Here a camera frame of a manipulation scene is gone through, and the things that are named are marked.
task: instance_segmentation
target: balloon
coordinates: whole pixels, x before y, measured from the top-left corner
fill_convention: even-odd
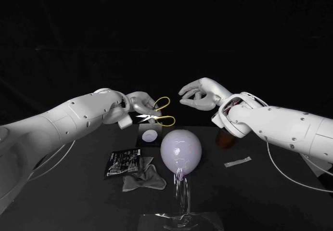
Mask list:
[[[189,174],[202,157],[202,145],[197,135],[188,130],[174,130],[162,141],[162,159],[175,174]]]

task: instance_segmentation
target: snack package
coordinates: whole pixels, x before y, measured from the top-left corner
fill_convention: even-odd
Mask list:
[[[139,148],[112,152],[104,179],[114,176],[140,175],[142,172],[143,159]]]

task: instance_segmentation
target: white circle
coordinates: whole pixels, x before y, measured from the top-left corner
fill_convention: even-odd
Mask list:
[[[153,142],[158,138],[158,132],[156,130],[148,130],[143,134],[143,140],[146,142]]]

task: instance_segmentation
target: inflated balloon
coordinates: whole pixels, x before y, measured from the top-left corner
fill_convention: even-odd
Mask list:
[[[197,135],[188,130],[174,130],[162,141],[162,159],[175,174],[189,174],[202,157],[202,145]]]

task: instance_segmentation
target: gold scissor handle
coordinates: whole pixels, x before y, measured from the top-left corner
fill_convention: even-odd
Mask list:
[[[165,124],[159,123],[159,119],[163,119],[163,118],[174,118],[174,123],[172,123],[171,125],[165,125]],[[156,118],[155,121],[158,122],[158,124],[161,124],[161,125],[165,126],[165,127],[171,127],[171,126],[174,126],[175,123],[176,123],[176,119],[175,119],[175,117],[171,116],[171,115],[166,115],[166,116],[162,116],[162,117]]]
[[[155,109],[156,111],[162,110],[171,104],[171,98],[168,96],[165,96],[159,100],[162,100],[163,98],[168,98],[169,102],[168,102],[168,104],[165,106],[162,106],[161,108]]]

